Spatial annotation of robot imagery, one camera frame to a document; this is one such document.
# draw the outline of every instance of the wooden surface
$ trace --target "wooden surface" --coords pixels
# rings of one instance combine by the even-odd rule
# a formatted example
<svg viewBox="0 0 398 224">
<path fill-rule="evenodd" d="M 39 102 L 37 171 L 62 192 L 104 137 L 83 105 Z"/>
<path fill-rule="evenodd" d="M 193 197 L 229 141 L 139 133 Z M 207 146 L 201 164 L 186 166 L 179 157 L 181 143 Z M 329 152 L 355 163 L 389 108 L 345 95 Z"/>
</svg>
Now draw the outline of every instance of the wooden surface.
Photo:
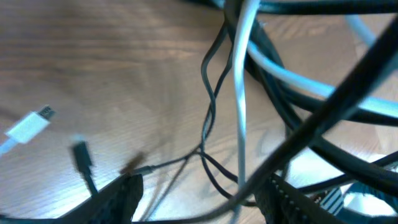
<svg viewBox="0 0 398 224">
<path fill-rule="evenodd" d="M 260 19 L 267 22 L 286 66 L 323 82 L 338 84 L 366 51 L 340 16 Z M 379 32 L 388 18 L 367 20 Z M 89 197 L 68 152 L 75 133 L 90 142 L 99 188 L 139 151 L 146 152 L 146 164 L 152 165 L 191 150 L 199 142 L 209 102 L 200 64 L 222 22 L 220 11 L 180 0 L 0 2 L 1 131 L 42 105 L 57 110 L 42 134 L 0 158 L 0 212 L 59 217 Z M 213 84 L 229 46 L 226 41 L 210 63 Z M 246 78 L 249 175 L 283 140 L 284 127 L 264 90 Z M 390 78 L 377 95 L 397 100 L 396 83 L 396 77 Z M 206 150 L 236 173 L 233 90 L 229 75 Z M 342 122 L 326 136 L 367 159 L 395 151 L 395 134 L 392 128 Z M 159 196 L 177 167 L 145 177 L 134 220 Z M 236 191 L 234 184 L 214 174 L 228 191 Z M 290 181 L 299 186 L 337 174 L 307 151 L 294 162 Z M 224 201 L 195 158 L 152 218 L 197 215 Z M 215 223 L 227 223 L 228 218 Z M 264 217 L 245 208 L 240 222 L 264 223 Z"/>
</svg>

